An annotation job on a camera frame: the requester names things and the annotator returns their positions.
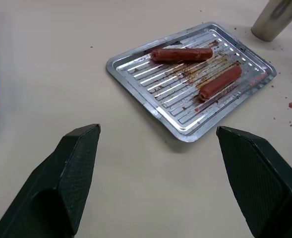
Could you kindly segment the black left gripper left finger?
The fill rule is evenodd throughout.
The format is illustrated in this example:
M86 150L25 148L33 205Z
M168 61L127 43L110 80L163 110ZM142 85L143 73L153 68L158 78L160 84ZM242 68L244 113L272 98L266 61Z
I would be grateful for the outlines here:
M99 124L90 124L62 137L0 219L0 238L72 238L77 234L100 133Z

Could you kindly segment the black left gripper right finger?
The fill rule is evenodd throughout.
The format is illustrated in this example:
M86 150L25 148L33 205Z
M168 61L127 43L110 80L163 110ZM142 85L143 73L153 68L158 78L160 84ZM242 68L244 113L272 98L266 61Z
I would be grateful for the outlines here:
M227 176L255 238L292 238L292 167L264 138L219 126Z

